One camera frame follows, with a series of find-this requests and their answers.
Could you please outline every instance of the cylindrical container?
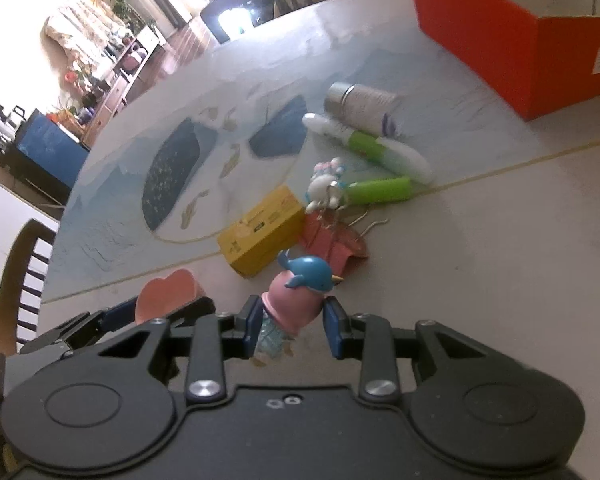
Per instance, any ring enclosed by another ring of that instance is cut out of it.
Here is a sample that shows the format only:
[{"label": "cylindrical container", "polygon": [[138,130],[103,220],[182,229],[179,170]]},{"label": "cylindrical container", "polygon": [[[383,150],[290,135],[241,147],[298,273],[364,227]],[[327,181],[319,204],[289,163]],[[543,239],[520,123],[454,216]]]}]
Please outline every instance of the cylindrical container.
[{"label": "cylindrical container", "polygon": [[324,99],[324,110],[341,122],[376,137],[395,138],[403,124],[396,124],[395,111],[402,97],[364,85],[337,82]]},{"label": "cylindrical container", "polygon": [[354,182],[345,186],[349,205],[400,202],[411,198],[411,180],[406,176]]}]

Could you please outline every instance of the wooden floor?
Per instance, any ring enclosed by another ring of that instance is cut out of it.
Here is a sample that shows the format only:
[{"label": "wooden floor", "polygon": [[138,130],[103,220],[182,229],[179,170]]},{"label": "wooden floor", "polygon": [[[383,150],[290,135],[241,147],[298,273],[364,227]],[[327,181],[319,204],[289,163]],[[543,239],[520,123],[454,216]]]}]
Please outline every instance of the wooden floor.
[{"label": "wooden floor", "polygon": [[191,20],[184,28],[173,34],[167,44],[156,49],[138,79],[129,91],[126,100],[140,97],[144,92],[202,56],[207,50],[218,46],[218,41],[200,17]]}]

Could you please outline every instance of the green cylinder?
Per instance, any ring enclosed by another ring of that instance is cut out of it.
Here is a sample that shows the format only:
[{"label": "green cylinder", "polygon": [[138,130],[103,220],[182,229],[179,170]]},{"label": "green cylinder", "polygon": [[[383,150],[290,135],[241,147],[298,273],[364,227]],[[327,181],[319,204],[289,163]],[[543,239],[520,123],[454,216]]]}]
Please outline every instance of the green cylinder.
[{"label": "green cylinder", "polygon": [[375,204],[378,202],[400,202],[411,198],[411,180],[406,176],[385,180],[354,182],[345,188],[351,205]]}]

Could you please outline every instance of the pink object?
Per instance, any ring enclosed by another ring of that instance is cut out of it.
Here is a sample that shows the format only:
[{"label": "pink object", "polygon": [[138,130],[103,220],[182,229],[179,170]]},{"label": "pink object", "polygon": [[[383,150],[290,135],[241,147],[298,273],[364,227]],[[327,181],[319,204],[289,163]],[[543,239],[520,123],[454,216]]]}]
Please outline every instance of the pink object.
[{"label": "pink object", "polygon": [[296,336],[300,330],[320,314],[324,294],[305,286],[285,286],[294,274],[290,270],[280,272],[262,295],[267,313],[289,335]]},{"label": "pink object", "polygon": [[127,54],[125,59],[122,60],[122,68],[125,69],[125,72],[131,73],[140,66],[140,63],[142,63],[142,58],[137,52],[132,52],[131,54]]},{"label": "pink object", "polygon": [[136,323],[166,316],[204,295],[202,286],[187,269],[178,269],[166,278],[149,280],[138,294]]},{"label": "pink object", "polygon": [[65,80],[67,83],[73,84],[73,83],[75,83],[76,81],[78,81],[78,75],[77,75],[77,73],[75,73],[75,72],[71,72],[71,71],[69,70],[69,72],[67,72],[66,74],[64,74],[64,80]]},{"label": "pink object", "polygon": [[346,276],[369,257],[364,239],[342,222],[325,226],[317,211],[304,218],[300,244],[304,250],[322,258],[334,274]]}]

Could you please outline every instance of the green and white tube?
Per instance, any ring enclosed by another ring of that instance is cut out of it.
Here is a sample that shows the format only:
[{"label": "green and white tube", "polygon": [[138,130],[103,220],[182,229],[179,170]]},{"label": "green and white tube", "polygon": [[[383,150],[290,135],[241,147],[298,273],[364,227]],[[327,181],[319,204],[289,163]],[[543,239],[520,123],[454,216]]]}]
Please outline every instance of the green and white tube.
[{"label": "green and white tube", "polygon": [[302,124],[312,132],[338,139],[350,150],[371,162],[421,184],[430,184],[433,171],[416,150],[397,140],[373,137],[350,128],[336,119],[318,114],[305,114]]}]

